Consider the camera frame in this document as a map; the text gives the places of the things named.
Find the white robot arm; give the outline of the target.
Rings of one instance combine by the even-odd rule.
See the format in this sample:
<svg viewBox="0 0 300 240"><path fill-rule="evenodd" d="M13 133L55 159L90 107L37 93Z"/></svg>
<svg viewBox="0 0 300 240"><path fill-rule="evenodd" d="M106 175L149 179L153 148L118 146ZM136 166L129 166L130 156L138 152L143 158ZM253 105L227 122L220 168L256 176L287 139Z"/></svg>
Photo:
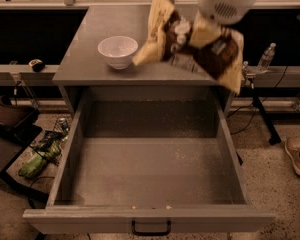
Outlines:
<svg viewBox="0 0 300 240"><path fill-rule="evenodd" d="M202 48L221 36L221 27L238 23L256 0L198 0L190 45Z"/></svg>

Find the yellow foam-padded gripper finger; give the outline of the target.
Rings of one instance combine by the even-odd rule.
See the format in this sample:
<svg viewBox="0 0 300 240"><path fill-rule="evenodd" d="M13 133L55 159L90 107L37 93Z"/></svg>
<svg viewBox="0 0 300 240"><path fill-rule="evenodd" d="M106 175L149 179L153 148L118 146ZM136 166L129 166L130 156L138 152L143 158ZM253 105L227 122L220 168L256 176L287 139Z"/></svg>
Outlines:
<svg viewBox="0 0 300 240"><path fill-rule="evenodd" d="M193 25L189 45L202 48L221 36L221 26L197 13Z"/></svg>

